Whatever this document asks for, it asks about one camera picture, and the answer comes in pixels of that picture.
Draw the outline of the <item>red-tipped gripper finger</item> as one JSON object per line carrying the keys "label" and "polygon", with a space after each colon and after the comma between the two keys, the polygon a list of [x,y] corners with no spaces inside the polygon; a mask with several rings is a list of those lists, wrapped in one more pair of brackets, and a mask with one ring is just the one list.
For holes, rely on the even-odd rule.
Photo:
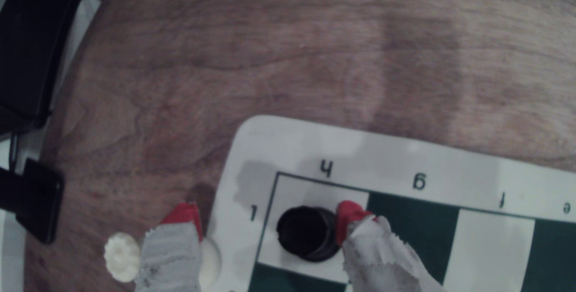
{"label": "red-tipped gripper finger", "polygon": [[336,242],[353,291],[444,291],[388,220],[356,202],[338,204]]}
{"label": "red-tipped gripper finger", "polygon": [[135,291],[201,291],[202,241],[198,205],[179,203],[146,233]]}

